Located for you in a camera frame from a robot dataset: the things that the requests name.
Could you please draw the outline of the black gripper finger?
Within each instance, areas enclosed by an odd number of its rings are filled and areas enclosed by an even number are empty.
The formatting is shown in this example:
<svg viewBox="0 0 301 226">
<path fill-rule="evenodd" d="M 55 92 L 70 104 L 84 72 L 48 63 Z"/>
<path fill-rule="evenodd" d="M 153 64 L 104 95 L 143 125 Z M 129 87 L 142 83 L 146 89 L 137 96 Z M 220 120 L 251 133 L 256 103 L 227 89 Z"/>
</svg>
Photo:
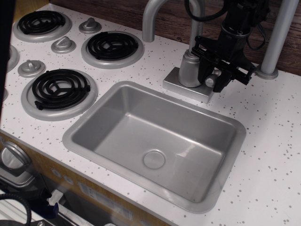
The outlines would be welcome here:
<svg viewBox="0 0 301 226">
<path fill-rule="evenodd" d="M 212 63 L 211 58 L 207 55 L 201 56 L 199 61 L 198 81 L 200 84 L 203 84 L 207 76 L 212 74 L 214 70 L 214 64 Z"/>
<path fill-rule="evenodd" d="M 222 90 L 232 80 L 232 77 L 233 77 L 232 71 L 223 70 L 216 80 L 216 84 L 213 88 L 213 92 L 222 92 Z"/>
</svg>

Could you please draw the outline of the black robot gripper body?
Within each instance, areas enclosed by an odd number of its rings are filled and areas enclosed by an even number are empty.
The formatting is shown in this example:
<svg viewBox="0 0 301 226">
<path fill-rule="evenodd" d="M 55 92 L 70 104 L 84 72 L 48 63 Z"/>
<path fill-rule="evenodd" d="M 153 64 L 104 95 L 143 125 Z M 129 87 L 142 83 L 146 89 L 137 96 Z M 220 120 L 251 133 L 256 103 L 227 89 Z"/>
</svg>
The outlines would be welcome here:
<svg viewBox="0 0 301 226">
<path fill-rule="evenodd" d="M 221 32 L 217 40 L 203 36 L 195 37 L 195 46 L 192 54 L 199 59 L 203 55 L 211 58 L 214 68 L 221 71 L 233 72 L 232 80 L 248 84 L 255 66 L 244 55 L 247 37 L 252 29 L 249 25 L 235 27 L 234 25 L 221 25 Z"/>
</svg>

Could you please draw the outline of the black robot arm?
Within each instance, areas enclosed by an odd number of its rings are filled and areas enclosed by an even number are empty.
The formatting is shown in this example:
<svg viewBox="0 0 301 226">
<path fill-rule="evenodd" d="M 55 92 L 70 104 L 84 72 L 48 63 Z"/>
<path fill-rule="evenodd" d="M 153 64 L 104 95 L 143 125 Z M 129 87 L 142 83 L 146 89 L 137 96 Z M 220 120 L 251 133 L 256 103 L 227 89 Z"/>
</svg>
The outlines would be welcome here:
<svg viewBox="0 0 301 226">
<path fill-rule="evenodd" d="M 248 84 L 256 67 L 244 55 L 249 36 L 257 27 L 266 38 L 261 22 L 270 12 L 267 0 L 226 0 L 216 14 L 206 17 L 189 16 L 198 22 L 216 19 L 226 15 L 221 24 L 217 40 L 197 36 L 192 53 L 199 58 L 198 81 L 220 93 L 232 80 Z"/>
</svg>

